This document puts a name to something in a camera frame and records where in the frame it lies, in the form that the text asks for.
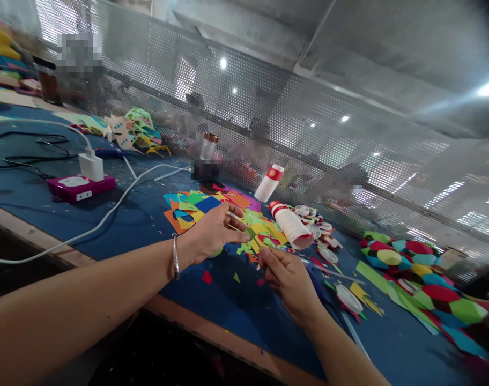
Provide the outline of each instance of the person's left hand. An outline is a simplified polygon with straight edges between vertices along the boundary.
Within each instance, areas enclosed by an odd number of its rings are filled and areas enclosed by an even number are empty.
[[[211,209],[190,230],[178,237],[179,256],[189,256],[188,264],[199,264],[226,243],[250,241],[250,235],[244,232],[248,227],[232,217],[229,212],[241,218],[245,215],[241,208],[229,202]]]

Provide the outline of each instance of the blue table mat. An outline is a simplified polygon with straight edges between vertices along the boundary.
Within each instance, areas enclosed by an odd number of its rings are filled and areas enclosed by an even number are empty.
[[[69,124],[50,112],[26,107],[0,105],[0,115]],[[0,133],[7,130],[60,133],[70,139],[65,147],[71,152],[82,152],[85,147],[79,135],[53,125],[0,124]],[[93,147],[108,146],[101,137],[88,137]],[[1,158],[7,155],[56,155],[33,141],[22,136],[0,139],[0,165],[3,164]],[[137,175],[159,163],[191,166],[189,159],[170,158],[168,155],[160,158],[157,155],[135,154],[129,157],[129,161]],[[45,162],[39,166],[45,173],[55,176],[79,173],[76,159]],[[106,160],[104,166],[106,173],[119,180],[116,189],[75,205],[53,202],[46,182],[29,170],[0,170],[0,207],[59,240],[70,239],[96,226],[133,181],[123,161]],[[157,176],[171,171],[171,168],[164,167],[150,172],[136,184],[100,230],[72,245],[100,261],[169,239],[174,229],[163,214],[169,210],[163,195],[199,189],[198,182],[192,181],[188,172],[179,172],[160,181],[165,186],[153,181]],[[271,218],[264,205],[262,209]],[[352,271],[359,260],[364,260],[359,240],[339,231],[335,232],[335,237],[344,247],[338,254],[343,274],[353,276]],[[181,280],[169,283],[162,289],[161,295],[254,343],[259,351],[261,348],[267,350],[324,378],[314,349],[303,332],[291,320],[269,286],[257,285],[259,277],[264,277],[263,273],[257,272],[244,254],[238,256],[236,250],[237,246],[228,244],[219,257],[189,267],[182,274]],[[305,256],[317,256],[314,248],[302,253]],[[201,280],[205,271],[213,277],[211,285]],[[234,280],[236,273],[241,283]],[[358,274],[358,278],[367,282],[362,287],[384,309],[386,315],[380,317],[365,310],[368,320],[362,321],[362,325],[355,321],[352,323],[369,357],[389,382],[393,385],[415,386],[423,383],[469,383],[459,351],[445,337],[432,336],[410,313],[394,304],[362,275]],[[335,277],[327,280],[339,284]]]

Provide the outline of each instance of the metal mesh screen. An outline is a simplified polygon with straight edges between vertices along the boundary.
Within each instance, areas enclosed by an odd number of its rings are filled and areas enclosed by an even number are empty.
[[[471,258],[453,272],[459,283],[489,264],[489,141],[451,139],[102,0],[6,0],[0,20],[39,38],[24,49],[50,56],[57,33],[101,34],[101,74],[69,83],[82,109],[107,116],[142,107],[192,157],[200,128],[213,132],[224,172],[250,190],[279,163],[278,198],[310,199],[354,234],[376,229],[460,249]],[[187,95],[203,99],[201,113]],[[362,190],[336,187],[350,173],[361,175]]]

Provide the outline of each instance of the forearm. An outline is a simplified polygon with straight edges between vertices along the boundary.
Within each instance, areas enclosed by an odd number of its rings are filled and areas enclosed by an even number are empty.
[[[168,240],[0,298],[0,384],[33,384],[91,347],[172,279],[172,261]]]
[[[323,307],[303,329],[332,386],[389,385]]]

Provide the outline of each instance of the silver bangle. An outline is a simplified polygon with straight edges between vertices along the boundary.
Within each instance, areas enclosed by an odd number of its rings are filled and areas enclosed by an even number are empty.
[[[179,235],[173,233],[171,237],[173,238],[173,265],[175,266],[175,279],[180,280],[180,269],[179,269],[179,256],[176,253],[176,238]]]

